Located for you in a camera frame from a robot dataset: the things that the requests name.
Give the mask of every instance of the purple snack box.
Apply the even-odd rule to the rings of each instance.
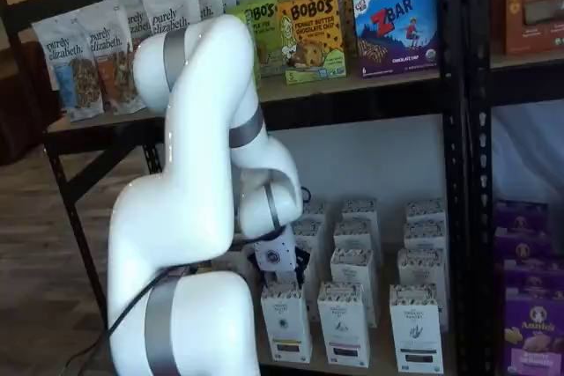
[[[495,255],[501,259],[549,258],[553,246],[545,232],[521,232],[506,228],[495,230]]]
[[[542,259],[503,261],[505,286],[564,290],[564,262]]]
[[[561,376],[564,291],[507,288],[503,373]]]
[[[500,200],[493,207],[495,227],[548,233],[548,205]]]

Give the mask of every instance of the black cable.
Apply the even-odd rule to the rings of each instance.
[[[75,355],[71,356],[69,358],[69,360],[67,361],[65,367],[63,368],[63,370],[61,371],[60,376],[63,376],[64,372],[66,371],[66,369],[69,367],[69,364],[72,362],[72,360],[86,354],[89,350],[93,350],[92,353],[90,354],[90,356],[88,356],[88,358],[86,359],[86,361],[80,366],[80,369],[78,370],[78,376],[82,376],[84,374],[84,372],[87,370],[87,367],[92,363],[93,358],[96,356],[96,354],[98,353],[98,351],[100,350],[100,347],[106,343],[106,341],[109,340],[109,337],[115,332],[115,330],[117,329],[117,327],[120,325],[120,323],[122,323],[123,319],[125,319],[125,316],[128,315],[128,313],[131,311],[131,309],[133,309],[133,307],[139,302],[139,300],[145,296],[145,294],[147,292],[149,292],[152,288],[155,287],[155,285],[157,285],[160,281],[162,281],[165,277],[167,277],[173,270],[177,270],[179,268],[184,268],[185,265],[179,265],[179,266],[171,266],[170,268],[166,268],[163,269],[149,284],[147,284],[145,286],[145,288],[143,288],[143,290],[141,290],[134,298],[133,300],[131,300],[131,302],[123,309],[122,313],[118,316],[118,318],[115,320],[114,324],[110,327],[110,329],[103,331],[99,336],[98,339],[96,339],[96,341],[90,345],[88,348],[85,348],[84,350],[76,353]]]

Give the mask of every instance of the child illustration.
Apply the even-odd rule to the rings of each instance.
[[[407,40],[411,40],[412,44],[411,44],[411,48],[416,48],[417,47],[417,43],[419,42],[419,35],[418,33],[420,33],[420,31],[417,30],[415,23],[417,22],[417,19],[415,17],[412,17],[409,20],[409,25],[405,28],[406,32],[405,32],[405,38]]]
[[[286,59],[292,59],[296,53],[296,38],[293,35],[292,20],[286,15],[280,19],[280,33],[282,36],[282,53]]]

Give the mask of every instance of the wooden shelf board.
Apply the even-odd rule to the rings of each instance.
[[[316,81],[313,83],[287,85],[284,76],[276,76],[264,78],[261,81],[258,96],[261,102],[272,102],[305,98],[313,95],[331,94],[334,92],[352,92],[368,88],[377,88],[385,85],[408,84],[435,79],[438,77],[438,70],[423,70],[406,74],[363,79],[359,76],[358,71],[353,69],[351,75],[343,78]],[[152,119],[156,116],[157,115],[147,109],[144,109],[134,114],[113,115],[105,113],[94,116],[91,119],[77,122],[70,122],[68,118],[64,117],[57,122],[52,123],[48,127],[48,132],[53,133],[104,125],[115,125],[123,122]]]

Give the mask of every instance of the brown couch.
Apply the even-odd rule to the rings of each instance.
[[[41,142],[41,132],[61,116],[58,92],[51,90],[45,56],[41,45],[30,41],[23,45],[26,63],[32,74],[33,99],[40,116],[32,112],[20,75],[14,73],[0,79],[0,165],[21,158]]]

